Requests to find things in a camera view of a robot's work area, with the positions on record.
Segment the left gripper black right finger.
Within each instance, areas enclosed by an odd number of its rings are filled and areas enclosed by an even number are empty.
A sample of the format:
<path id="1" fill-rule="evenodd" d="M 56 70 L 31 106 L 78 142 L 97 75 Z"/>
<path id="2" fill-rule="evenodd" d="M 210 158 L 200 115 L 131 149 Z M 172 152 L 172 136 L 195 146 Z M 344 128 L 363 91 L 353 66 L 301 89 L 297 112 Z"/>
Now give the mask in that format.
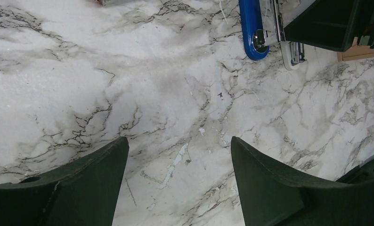
<path id="1" fill-rule="evenodd" d="M 374 226 L 374 179 L 318 178 L 238 137 L 231 139 L 231 156 L 247 226 Z"/>

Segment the white tube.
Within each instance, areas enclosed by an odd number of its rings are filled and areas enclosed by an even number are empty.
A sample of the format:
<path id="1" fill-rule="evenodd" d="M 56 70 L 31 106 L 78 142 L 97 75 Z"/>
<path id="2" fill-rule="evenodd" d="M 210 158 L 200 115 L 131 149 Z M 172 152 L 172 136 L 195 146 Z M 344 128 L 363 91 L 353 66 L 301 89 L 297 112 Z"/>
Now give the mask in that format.
<path id="1" fill-rule="evenodd" d="M 293 71 L 306 61 L 304 44 L 299 42 L 284 41 L 280 43 L 283 63 L 287 70 Z"/>

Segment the blue stapler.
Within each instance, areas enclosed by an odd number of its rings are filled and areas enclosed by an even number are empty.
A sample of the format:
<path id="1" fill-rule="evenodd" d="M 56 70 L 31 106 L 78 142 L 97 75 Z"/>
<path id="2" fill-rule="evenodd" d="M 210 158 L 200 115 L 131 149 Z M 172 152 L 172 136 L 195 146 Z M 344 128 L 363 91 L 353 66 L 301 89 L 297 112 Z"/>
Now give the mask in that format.
<path id="1" fill-rule="evenodd" d="M 269 47 L 285 41 L 277 0 L 239 0 L 244 50 L 254 61 L 264 59 Z"/>

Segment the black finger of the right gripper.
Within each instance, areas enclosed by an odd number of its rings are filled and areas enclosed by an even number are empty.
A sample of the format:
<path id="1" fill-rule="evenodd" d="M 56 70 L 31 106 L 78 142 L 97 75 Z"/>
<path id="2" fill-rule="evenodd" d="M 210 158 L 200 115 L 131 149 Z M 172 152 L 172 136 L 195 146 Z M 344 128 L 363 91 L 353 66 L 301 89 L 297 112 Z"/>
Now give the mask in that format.
<path id="1" fill-rule="evenodd" d="M 374 0 L 316 0 L 284 27 L 287 41 L 335 52 L 374 49 Z"/>

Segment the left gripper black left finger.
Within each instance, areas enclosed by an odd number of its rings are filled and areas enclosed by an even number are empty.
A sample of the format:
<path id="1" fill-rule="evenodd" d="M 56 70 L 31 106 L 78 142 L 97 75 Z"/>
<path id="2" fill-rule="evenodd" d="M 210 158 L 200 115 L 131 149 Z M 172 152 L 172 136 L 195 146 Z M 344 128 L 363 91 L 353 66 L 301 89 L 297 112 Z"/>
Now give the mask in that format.
<path id="1" fill-rule="evenodd" d="M 56 169 L 0 184 L 0 226 L 110 226 L 128 153 L 120 137 Z"/>

